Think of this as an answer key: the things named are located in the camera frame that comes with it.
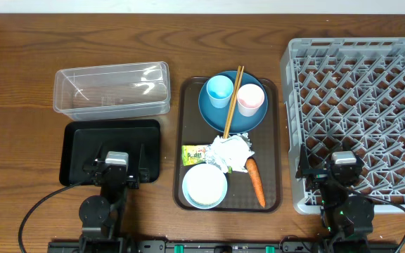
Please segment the white tissue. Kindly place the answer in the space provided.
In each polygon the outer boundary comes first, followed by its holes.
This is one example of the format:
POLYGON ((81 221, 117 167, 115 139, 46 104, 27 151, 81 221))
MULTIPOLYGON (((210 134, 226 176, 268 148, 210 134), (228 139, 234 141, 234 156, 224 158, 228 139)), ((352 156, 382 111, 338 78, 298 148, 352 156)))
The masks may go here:
POLYGON ((217 136, 205 148, 205 162, 219 168, 223 173, 233 171, 247 173, 245 163, 254 155, 248 133, 236 134, 228 138, 217 136))

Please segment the light blue rice bowl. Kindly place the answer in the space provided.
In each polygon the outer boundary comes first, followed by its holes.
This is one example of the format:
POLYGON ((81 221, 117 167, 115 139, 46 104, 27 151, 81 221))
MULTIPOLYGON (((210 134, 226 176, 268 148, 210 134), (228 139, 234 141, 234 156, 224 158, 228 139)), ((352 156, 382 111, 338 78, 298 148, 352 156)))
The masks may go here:
POLYGON ((228 181, 225 174, 211 164, 197 164, 184 175, 182 185, 187 202, 197 209, 211 209, 226 197, 228 181))

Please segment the green yellow snack wrapper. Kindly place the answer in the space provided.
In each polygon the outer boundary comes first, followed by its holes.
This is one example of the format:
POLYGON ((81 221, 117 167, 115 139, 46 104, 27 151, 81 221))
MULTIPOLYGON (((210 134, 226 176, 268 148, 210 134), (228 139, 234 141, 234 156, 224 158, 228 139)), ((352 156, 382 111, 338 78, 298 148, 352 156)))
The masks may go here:
POLYGON ((182 165, 190 166, 205 162, 208 145, 183 145, 181 147, 182 165))

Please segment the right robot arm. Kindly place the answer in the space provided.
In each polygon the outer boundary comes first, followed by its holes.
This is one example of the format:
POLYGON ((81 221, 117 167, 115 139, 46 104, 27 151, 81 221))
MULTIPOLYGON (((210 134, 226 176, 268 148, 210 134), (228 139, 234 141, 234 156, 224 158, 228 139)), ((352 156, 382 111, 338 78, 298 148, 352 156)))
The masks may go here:
POLYGON ((307 149, 300 146, 296 178, 307 190, 321 194, 321 221, 329 236, 311 246, 311 252, 370 252, 367 235, 373 232, 374 203, 350 192, 358 180, 363 160, 344 144, 320 169, 310 167, 307 149))

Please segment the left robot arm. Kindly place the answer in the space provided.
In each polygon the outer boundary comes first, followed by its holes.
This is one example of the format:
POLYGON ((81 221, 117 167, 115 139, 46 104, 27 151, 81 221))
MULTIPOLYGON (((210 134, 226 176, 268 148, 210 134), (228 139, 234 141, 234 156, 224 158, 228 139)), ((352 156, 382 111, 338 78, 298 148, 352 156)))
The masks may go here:
POLYGON ((83 201, 79 208, 82 221, 82 234, 75 252, 136 252, 135 241, 120 232, 124 214, 127 191, 138 189, 141 182, 141 163, 145 160, 144 144, 140 145, 138 164, 129 165, 129 154, 109 151, 106 156, 97 150, 93 158, 82 166, 89 175, 86 183, 101 188, 99 195, 83 201))

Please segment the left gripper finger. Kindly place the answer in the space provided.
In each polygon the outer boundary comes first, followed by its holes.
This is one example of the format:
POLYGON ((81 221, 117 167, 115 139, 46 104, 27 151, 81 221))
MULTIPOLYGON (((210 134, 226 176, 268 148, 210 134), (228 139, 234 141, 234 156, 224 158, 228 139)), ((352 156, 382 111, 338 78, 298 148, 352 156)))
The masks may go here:
POLYGON ((142 143, 139 153, 139 173, 143 173, 145 171, 144 160, 145 160, 145 150, 144 144, 142 143))
POLYGON ((101 143, 99 147, 97 148, 94 158, 91 160, 91 165, 92 166, 98 166, 103 162, 103 158, 101 157, 101 149, 102 149, 103 144, 101 143))

